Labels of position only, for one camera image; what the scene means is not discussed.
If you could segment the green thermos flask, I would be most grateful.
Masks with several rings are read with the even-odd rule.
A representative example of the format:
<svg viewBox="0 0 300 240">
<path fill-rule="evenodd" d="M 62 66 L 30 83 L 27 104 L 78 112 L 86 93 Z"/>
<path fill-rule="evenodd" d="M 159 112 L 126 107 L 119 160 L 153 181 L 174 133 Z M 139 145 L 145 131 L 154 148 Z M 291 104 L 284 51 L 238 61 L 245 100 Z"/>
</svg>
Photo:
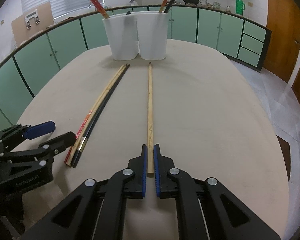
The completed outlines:
<svg viewBox="0 0 300 240">
<path fill-rule="evenodd" d="M 244 10 L 245 10 L 245 3 L 243 2 L 243 0 L 236 0 L 235 13 L 243 16 Z"/>
</svg>

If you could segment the brown chair seat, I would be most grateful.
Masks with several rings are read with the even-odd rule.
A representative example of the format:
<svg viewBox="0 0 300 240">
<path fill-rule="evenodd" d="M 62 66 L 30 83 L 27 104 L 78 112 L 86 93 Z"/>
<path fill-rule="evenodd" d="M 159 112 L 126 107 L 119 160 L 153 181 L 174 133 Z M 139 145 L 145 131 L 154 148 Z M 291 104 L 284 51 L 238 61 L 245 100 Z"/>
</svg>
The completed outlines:
<svg viewBox="0 0 300 240">
<path fill-rule="evenodd" d="M 279 141 L 279 145 L 283 154 L 283 158 L 285 161 L 286 171 L 287 171 L 287 178 L 290 180 L 290 169 L 291 169 L 291 160 L 290 160 L 290 145 L 287 141 L 282 139 L 281 137 L 277 136 Z"/>
</svg>

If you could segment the cardboard panel with device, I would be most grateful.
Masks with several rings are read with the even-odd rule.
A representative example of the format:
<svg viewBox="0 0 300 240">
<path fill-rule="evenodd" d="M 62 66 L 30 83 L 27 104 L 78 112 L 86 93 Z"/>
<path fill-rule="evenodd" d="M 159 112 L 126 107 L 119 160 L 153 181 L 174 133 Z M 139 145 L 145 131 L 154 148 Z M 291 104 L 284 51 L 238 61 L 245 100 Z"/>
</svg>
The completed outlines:
<svg viewBox="0 0 300 240">
<path fill-rule="evenodd" d="M 16 46 L 20 46 L 52 25 L 54 20 L 50 2 L 29 9 L 11 23 Z"/>
</svg>

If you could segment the red patterned bamboo chopstick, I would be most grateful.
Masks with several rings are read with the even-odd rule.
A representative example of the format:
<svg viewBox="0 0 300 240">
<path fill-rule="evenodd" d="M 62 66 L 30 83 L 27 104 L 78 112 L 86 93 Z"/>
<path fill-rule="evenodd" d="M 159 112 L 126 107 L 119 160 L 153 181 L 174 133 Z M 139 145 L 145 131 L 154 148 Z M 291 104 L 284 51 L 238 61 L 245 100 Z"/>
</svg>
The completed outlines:
<svg viewBox="0 0 300 240">
<path fill-rule="evenodd" d="M 110 16 L 98 0 L 90 0 L 90 2 L 93 3 L 97 11 L 103 16 L 104 19 L 110 18 Z"/>
<path fill-rule="evenodd" d="M 81 127 L 79 129 L 79 131 L 77 132 L 76 135 L 76 142 L 74 143 L 73 146 L 70 147 L 69 152 L 66 155 L 66 158 L 64 160 L 64 163 L 67 166 L 71 166 L 71 161 L 72 158 L 74 156 L 75 151 L 77 150 L 78 146 L 80 145 L 81 142 L 81 137 L 83 136 L 84 131 L 87 128 L 87 125 L 89 124 L 89 122 L 91 121 L 93 115 L 96 113 L 97 108 L 100 106 L 102 100 L 105 98 L 106 94 L 110 91 L 112 85 L 114 84 L 114 82 L 117 80 L 117 78 L 119 77 L 119 75 L 123 72 L 123 70 L 126 68 L 126 64 L 123 64 L 119 70 L 116 72 L 116 74 L 112 77 L 112 79 L 109 81 L 109 83 L 106 85 L 105 89 L 102 91 L 102 93 L 99 95 L 99 97 L 97 98 L 97 100 L 95 101 L 94 105 L 92 106 L 91 110 L 89 111 L 89 113 L 87 114 L 87 116 L 85 117 L 85 120 L 83 121 L 83 123 L 81 124 Z"/>
</svg>

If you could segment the brown wooden door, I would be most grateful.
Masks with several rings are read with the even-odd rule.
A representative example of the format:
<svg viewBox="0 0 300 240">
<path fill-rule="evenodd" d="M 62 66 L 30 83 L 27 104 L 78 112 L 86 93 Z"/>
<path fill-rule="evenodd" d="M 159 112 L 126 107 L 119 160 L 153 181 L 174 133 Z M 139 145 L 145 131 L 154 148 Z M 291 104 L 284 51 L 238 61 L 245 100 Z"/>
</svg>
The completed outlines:
<svg viewBox="0 0 300 240">
<path fill-rule="evenodd" d="M 288 82 L 300 51 L 300 9 L 293 0 L 268 0 L 271 31 L 263 67 Z"/>
</svg>

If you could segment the plain bamboo chopstick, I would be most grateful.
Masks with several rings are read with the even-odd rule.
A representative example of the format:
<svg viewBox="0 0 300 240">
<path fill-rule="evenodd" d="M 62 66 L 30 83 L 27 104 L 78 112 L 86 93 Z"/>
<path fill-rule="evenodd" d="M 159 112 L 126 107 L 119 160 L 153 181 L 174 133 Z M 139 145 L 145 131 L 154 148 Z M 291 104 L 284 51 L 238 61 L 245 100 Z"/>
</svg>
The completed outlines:
<svg viewBox="0 0 300 240">
<path fill-rule="evenodd" d="M 154 174 L 153 160 L 153 79 L 152 63 L 149 63 L 148 69 L 148 114 L 147 114 L 147 175 Z"/>
</svg>

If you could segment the black wok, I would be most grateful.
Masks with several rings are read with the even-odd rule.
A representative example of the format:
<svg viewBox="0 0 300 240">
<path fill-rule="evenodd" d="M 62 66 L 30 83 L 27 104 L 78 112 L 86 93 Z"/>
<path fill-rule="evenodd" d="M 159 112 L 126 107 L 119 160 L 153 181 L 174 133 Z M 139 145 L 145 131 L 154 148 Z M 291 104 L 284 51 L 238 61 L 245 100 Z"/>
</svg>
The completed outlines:
<svg viewBox="0 0 300 240">
<path fill-rule="evenodd" d="M 197 6 L 200 3 L 200 0 L 183 0 L 185 5 L 195 5 Z"/>
</svg>

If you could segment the white double utensil holder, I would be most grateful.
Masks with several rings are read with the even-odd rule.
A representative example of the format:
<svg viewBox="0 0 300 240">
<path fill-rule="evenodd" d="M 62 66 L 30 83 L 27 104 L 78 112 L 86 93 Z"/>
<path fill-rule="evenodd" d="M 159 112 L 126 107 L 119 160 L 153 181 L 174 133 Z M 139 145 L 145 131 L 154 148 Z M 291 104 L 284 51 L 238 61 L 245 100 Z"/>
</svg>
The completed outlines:
<svg viewBox="0 0 300 240">
<path fill-rule="evenodd" d="M 105 18 L 106 31 L 113 59 L 128 61 L 138 55 L 148 61 L 166 58 L 168 14 L 140 11 Z"/>
</svg>

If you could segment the green lower cabinets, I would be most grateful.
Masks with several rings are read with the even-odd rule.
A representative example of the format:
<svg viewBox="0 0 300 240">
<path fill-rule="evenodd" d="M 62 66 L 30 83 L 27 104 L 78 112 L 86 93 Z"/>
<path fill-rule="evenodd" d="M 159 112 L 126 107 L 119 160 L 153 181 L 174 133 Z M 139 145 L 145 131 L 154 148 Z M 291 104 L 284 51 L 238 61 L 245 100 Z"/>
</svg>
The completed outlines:
<svg viewBox="0 0 300 240">
<path fill-rule="evenodd" d="M 271 31 L 241 16 L 185 5 L 168 13 L 168 38 L 214 48 L 260 71 Z M 17 123 L 40 90 L 83 52 L 108 39 L 98 13 L 78 16 L 28 40 L 0 63 L 0 130 Z"/>
</svg>

